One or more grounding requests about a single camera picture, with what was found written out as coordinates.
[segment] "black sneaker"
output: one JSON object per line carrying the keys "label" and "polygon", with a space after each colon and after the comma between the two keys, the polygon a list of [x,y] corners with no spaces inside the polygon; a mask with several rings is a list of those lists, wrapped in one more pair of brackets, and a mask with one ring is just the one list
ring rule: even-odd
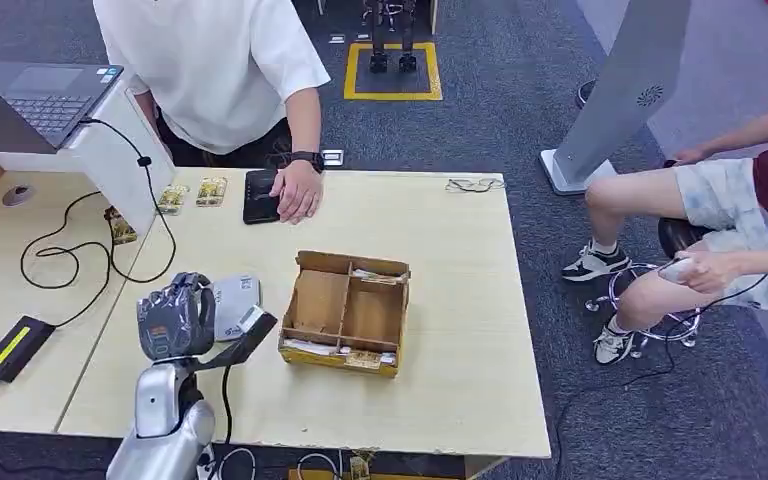
{"label": "black sneaker", "polygon": [[620,335],[608,328],[602,327],[602,334],[593,341],[593,356],[599,365],[613,365],[631,352],[634,343],[634,332]]}
{"label": "black sneaker", "polygon": [[625,270],[631,260],[620,247],[613,253],[604,254],[593,250],[592,241],[588,242],[578,254],[578,260],[561,272],[561,277],[570,282],[586,282],[602,275]]}

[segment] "hand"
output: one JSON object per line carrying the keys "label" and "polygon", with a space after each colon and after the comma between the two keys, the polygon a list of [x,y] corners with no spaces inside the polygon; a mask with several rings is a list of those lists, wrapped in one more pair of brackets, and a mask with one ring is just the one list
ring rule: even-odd
{"label": "hand", "polygon": [[270,197],[281,196],[278,215],[293,225],[312,217],[322,199],[322,176],[307,160],[294,160],[275,175]]}
{"label": "hand", "polygon": [[679,275],[678,280],[699,293],[722,292],[743,275],[743,264],[735,252],[678,252],[676,258],[693,259],[693,266]]}
{"label": "hand", "polygon": [[711,154],[703,148],[687,148],[675,154],[676,166],[691,165],[697,162],[701,162],[710,156]]}

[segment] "white t-shirt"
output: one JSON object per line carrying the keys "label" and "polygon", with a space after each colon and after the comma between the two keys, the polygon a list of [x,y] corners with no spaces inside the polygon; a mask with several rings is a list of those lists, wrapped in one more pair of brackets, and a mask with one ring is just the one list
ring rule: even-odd
{"label": "white t-shirt", "polygon": [[265,135],[330,80],[291,0],[93,0],[110,63],[179,138],[215,154]]}

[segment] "laptop keyboard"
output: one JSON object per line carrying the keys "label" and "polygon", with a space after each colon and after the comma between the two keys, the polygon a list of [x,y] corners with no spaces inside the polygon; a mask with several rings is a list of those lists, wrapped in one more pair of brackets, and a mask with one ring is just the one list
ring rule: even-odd
{"label": "laptop keyboard", "polygon": [[5,100],[39,133],[51,135],[65,130],[92,97],[8,95]]}

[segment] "person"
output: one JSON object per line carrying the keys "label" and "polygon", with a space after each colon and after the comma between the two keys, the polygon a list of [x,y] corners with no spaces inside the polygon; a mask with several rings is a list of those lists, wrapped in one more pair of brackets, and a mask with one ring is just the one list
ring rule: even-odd
{"label": "person", "polygon": [[291,0],[94,0],[111,64],[178,166],[281,168],[282,221],[322,196],[317,87],[330,81]]}
{"label": "person", "polygon": [[671,312],[723,303],[768,309],[768,150],[757,158],[711,159],[716,153],[768,142],[768,114],[743,128],[676,154],[673,168],[618,175],[594,182],[586,203],[593,237],[562,277],[584,282],[625,269],[617,245],[623,217],[634,214],[687,219],[715,231],[676,256],[691,258],[680,285],[649,272],[623,292],[617,313],[595,340],[596,361],[628,355],[635,331]]}

